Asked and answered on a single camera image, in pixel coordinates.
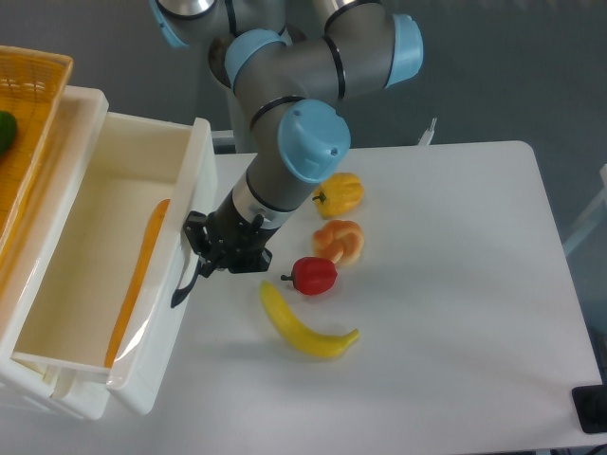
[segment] orange basket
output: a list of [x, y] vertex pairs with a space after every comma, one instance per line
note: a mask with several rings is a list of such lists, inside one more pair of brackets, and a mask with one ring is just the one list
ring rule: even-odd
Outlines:
[[0, 45], [0, 110], [17, 119], [17, 137], [0, 156], [0, 264], [26, 209], [72, 65], [64, 55]]

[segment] black cable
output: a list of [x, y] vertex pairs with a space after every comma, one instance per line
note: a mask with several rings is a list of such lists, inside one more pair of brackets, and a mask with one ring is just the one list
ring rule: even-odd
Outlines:
[[607, 447], [607, 444], [603, 444], [602, 446], [596, 446], [591, 451], [589, 451], [588, 453], [586, 453], [586, 455], [596, 455], [597, 453], [599, 453], [605, 447]]

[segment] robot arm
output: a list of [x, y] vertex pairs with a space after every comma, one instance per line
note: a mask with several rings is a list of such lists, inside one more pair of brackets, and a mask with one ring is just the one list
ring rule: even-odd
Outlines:
[[227, 49], [230, 89], [259, 152], [215, 212], [188, 217], [196, 276], [266, 271], [267, 241], [350, 148], [348, 127], [330, 104], [409, 79], [421, 66], [421, 34], [409, 16], [364, 0], [315, 6], [324, 20], [320, 39], [286, 45], [276, 31], [256, 28]]

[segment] toy banana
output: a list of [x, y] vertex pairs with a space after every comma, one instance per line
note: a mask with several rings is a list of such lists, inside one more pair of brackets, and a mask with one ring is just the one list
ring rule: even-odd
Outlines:
[[299, 351], [318, 357], [337, 357], [359, 339], [358, 329], [343, 336], [334, 336], [322, 335], [306, 327], [293, 314], [278, 289], [269, 282], [262, 282], [259, 297], [276, 330]]

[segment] white plastic drawer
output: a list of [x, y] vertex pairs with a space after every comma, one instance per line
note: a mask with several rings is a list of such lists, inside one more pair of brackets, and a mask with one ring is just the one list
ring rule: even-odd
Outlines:
[[[187, 304], [170, 307], [182, 276], [190, 278], [185, 268], [193, 265], [181, 227], [190, 210], [211, 211], [216, 185], [207, 121], [188, 127], [107, 114], [27, 317], [9, 324], [18, 332], [10, 361], [19, 374], [29, 370], [32, 381], [54, 381], [48, 399], [77, 415], [99, 417], [108, 391], [148, 412]], [[143, 232], [163, 199], [171, 202], [108, 369], [105, 354]], [[21, 380], [12, 378], [13, 384]]]

